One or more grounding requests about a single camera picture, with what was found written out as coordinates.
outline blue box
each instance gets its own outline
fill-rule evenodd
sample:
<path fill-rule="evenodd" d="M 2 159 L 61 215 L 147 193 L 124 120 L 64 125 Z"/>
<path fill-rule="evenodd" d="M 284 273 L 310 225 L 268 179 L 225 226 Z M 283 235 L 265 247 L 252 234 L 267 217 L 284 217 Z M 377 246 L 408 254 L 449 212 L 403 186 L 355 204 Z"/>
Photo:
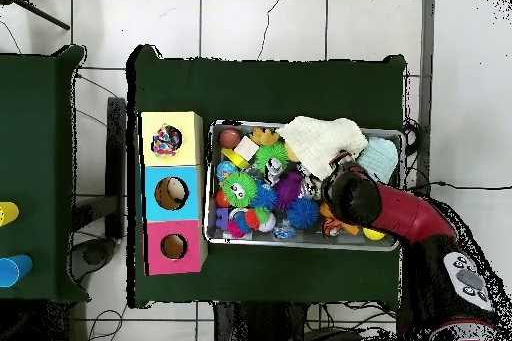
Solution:
<path fill-rule="evenodd" d="M 144 195 L 146 199 L 146 220 L 148 222 L 200 219 L 203 206 L 202 195 L 204 194 L 201 187 L 201 166 L 151 166 L 145 167 L 144 170 Z M 183 204 L 174 210 L 167 210 L 162 207 L 155 196 L 157 185 L 159 185 L 159 191 L 161 191 L 164 184 L 160 183 L 160 181 L 166 178 L 177 178 L 179 181 L 182 181 L 182 185 L 186 186 L 185 200 Z"/>

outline blue cup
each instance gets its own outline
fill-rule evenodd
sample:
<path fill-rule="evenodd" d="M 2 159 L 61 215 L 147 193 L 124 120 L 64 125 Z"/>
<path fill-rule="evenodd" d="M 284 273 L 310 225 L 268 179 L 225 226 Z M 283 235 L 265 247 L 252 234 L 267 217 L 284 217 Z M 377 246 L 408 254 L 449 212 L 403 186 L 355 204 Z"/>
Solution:
<path fill-rule="evenodd" d="M 32 269 L 32 259 L 26 254 L 0 259 L 0 287 L 12 287 Z"/>

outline metal tray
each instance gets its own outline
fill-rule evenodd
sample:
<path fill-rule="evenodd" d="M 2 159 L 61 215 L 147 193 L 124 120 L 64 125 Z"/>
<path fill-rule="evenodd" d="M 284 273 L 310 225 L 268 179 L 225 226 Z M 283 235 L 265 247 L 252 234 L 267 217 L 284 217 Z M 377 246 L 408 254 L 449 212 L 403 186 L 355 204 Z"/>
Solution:
<path fill-rule="evenodd" d="M 220 152 L 220 145 L 217 142 L 219 133 L 226 128 L 236 128 L 244 134 L 252 132 L 255 127 L 280 128 L 284 126 L 279 123 L 247 122 L 247 121 L 222 121 L 217 120 L 210 125 L 208 132 L 209 152 L 207 153 L 207 175 L 205 190 L 205 212 L 204 212 L 204 236 L 212 243 L 219 244 L 252 244 L 260 246 L 283 246 L 283 247 L 304 247 L 322 249 L 345 249 L 345 250 L 366 250 L 366 251 L 391 251 L 398 247 L 398 241 L 392 236 L 386 235 L 380 241 L 368 240 L 360 230 L 358 235 L 351 235 L 342 231 L 336 237 L 325 238 L 317 233 L 318 227 L 308 230 L 299 230 L 297 235 L 287 240 L 279 240 L 272 235 L 272 232 L 253 231 L 251 239 L 228 240 L 223 238 L 223 231 L 216 228 L 215 193 L 219 184 L 215 176 L 217 165 L 226 160 Z M 399 163 L 393 173 L 390 184 L 404 188 L 405 181 L 405 138 L 399 131 L 382 129 L 361 129 L 366 137 L 381 137 L 393 141 L 398 149 Z"/>

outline dark green tablecloth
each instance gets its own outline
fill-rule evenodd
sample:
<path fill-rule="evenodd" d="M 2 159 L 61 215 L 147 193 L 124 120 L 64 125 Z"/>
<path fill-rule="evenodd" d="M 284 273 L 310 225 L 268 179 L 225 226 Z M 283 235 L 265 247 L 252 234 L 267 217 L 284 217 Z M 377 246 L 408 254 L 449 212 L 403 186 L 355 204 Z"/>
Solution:
<path fill-rule="evenodd" d="M 384 62 L 227 62 L 161 59 L 139 46 L 127 63 L 129 129 L 135 111 L 194 111 L 216 119 L 286 123 L 298 115 L 346 117 L 361 127 L 402 128 L 402 56 Z M 128 194 L 140 197 L 136 147 Z M 140 220 L 140 200 L 134 200 Z M 382 300 L 398 304 L 399 250 L 366 252 L 210 244 L 201 273 L 145 276 L 141 223 L 129 226 L 128 294 L 157 301 Z M 131 254 L 135 253 L 135 262 Z"/>
<path fill-rule="evenodd" d="M 53 56 L 0 55 L 0 201 L 20 209 L 0 227 L 0 257 L 31 256 L 32 271 L 0 298 L 79 301 L 66 270 L 71 233 L 71 78 L 79 46 Z"/>

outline yellow cup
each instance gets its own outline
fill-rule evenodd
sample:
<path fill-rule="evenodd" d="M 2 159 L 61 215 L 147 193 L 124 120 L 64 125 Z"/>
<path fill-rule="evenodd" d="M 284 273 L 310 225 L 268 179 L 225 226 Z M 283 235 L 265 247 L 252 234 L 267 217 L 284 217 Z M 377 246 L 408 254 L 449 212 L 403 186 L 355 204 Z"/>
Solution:
<path fill-rule="evenodd" d="M 9 222 L 14 221 L 19 214 L 20 211 L 18 206 L 16 206 L 14 203 L 9 201 L 0 201 L 0 226 L 7 225 Z"/>

